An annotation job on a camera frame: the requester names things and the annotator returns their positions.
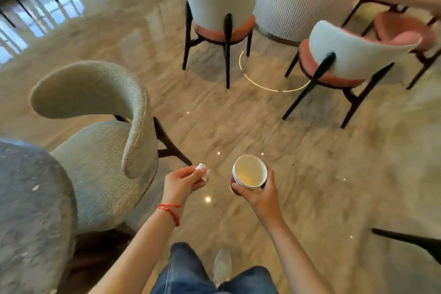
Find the red string bracelet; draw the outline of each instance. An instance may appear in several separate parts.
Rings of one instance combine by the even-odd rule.
[[[172,214],[173,216],[173,221],[175,222],[176,226],[179,226],[181,223],[179,222],[179,215],[170,207],[181,207],[180,204],[160,204],[158,206],[158,209],[162,209],[165,210],[167,212],[169,212],[170,214]]]

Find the left hand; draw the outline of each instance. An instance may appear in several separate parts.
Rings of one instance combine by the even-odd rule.
[[[206,185],[206,182],[201,179],[206,172],[206,168],[196,170],[196,166],[192,166],[167,174],[161,203],[180,204],[181,207],[173,209],[181,216],[188,196]]]

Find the gray boucle chair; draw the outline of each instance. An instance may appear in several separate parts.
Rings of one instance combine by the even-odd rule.
[[[49,119],[114,114],[118,120],[85,127],[51,153],[74,185],[77,235],[122,224],[152,183],[159,157],[191,165],[152,116],[144,87],[119,65],[85,61],[60,68],[33,88],[30,105]],[[167,149],[158,150],[158,139]]]

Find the hand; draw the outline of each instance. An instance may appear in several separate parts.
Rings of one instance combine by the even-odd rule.
[[[274,182],[274,171],[270,167],[266,168],[268,170],[268,179],[260,193],[251,191],[237,182],[232,183],[231,188],[236,194],[239,194],[248,201],[260,222],[268,230],[274,225],[283,223],[284,220],[280,212],[279,195]]]
[[[165,176],[164,192],[162,193],[162,204],[180,204],[181,207],[174,210],[182,215],[187,197],[201,187],[206,185],[202,177],[207,172],[206,168],[196,170],[196,166],[183,167]]]

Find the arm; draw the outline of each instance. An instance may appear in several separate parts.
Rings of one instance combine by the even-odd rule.
[[[185,167],[165,177],[161,203],[182,205],[174,208],[179,217],[190,193],[205,185],[201,178],[206,169],[195,169]],[[141,294],[174,227],[172,215],[157,209],[89,294]]]
[[[332,289],[315,268],[282,217],[274,171],[268,168],[268,180],[259,194],[237,183],[232,184],[232,189],[250,203],[268,231],[291,291],[296,294],[332,294]]]

